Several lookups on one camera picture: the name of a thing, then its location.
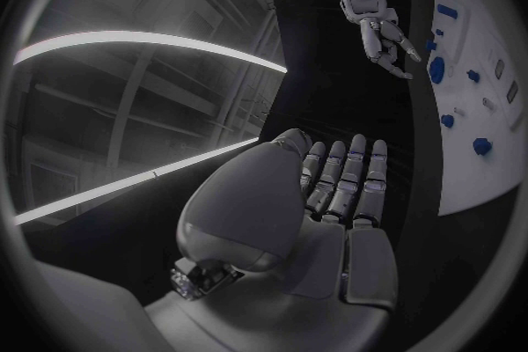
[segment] blue knob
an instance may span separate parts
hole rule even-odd
[[[479,156],[485,156],[491,148],[492,144],[487,138],[477,138],[473,141],[473,149]]]
[[[446,128],[452,128],[453,124],[455,123],[455,118],[451,116],[450,114],[444,114],[440,118],[440,122],[446,127]]]
[[[438,12],[442,13],[443,15],[451,16],[453,19],[456,19],[458,17],[458,12],[452,9],[451,7],[439,4],[437,9]]]
[[[428,51],[436,50],[436,43],[431,40],[427,40],[427,42],[425,43],[425,48]]]
[[[435,57],[435,60],[431,62],[429,67],[429,74],[431,75],[431,81],[435,84],[440,84],[444,78],[444,59],[442,57]]]
[[[475,72],[474,70],[470,70],[467,72],[467,77],[469,77],[472,81],[479,82],[480,81],[480,75],[478,72]]]

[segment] fluorescent light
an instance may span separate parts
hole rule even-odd
[[[236,59],[245,60],[273,70],[278,70],[282,73],[287,72],[286,68],[283,66],[269,62],[268,60],[260,59],[255,55],[249,55],[238,50],[233,50],[232,48],[218,46],[217,44],[211,44],[210,42],[178,37],[176,35],[167,35],[164,33],[142,33],[137,31],[94,31],[89,33],[71,33],[50,40],[44,40],[21,49],[15,57],[14,64],[18,64],[48,51],[57,50],[58,48],[99,42],[144,42],[149,44],[194,48],[196,50],[209,51],[210,53],[217,53],[219,55],[227,55]]]
[[[27,211],[26,213],[22,213],[18,216],[15,216],[15,224],[19,225],[31,222],[35,218],[48,216],[50,214],[56,213],[57,211],[60,211],[61,209],[66,209],[68,207],[81,204],[83,202],[94,200],[95,198],[99,198],[100,196],[111,194],[113,192],[124,189],[125,187],[132,187],[134,185],[137,185],[138,183],[145,182],[146,180],[155,179],[157,176],[162,176],[164,174],[183,169],[184,167],[200,163],[201,161],[207,160],[208,158],[216,157],[220,154],[224,154],[225,152],[236,150],[237,148],[244,147],[246,145],[249,145],[250,143],[255,143],[258,140],[259,138],[253,138],[242,143],[235,143],[234,145],[223,147],[219,150],[213,150],[210,152],[206,152],[205,154],[201,154],[199,156],[186,158],[185,160],[172,163],[171,165],[164,165],[163,167],[159,167],[158,169],[149,170],[145,173],[139,173],[136,176],[131,176],[130,178],[118,180],[116,182],[109,183],[108,185],[104,185],[103,187],[96,187],[95,189],[91,189],[90,191],[85,191],[81,194],[73,195],[57,202],[52,202],[51,204],[44,205],[42,207],[38,207],[37,209],[32,209],[30,211]]]

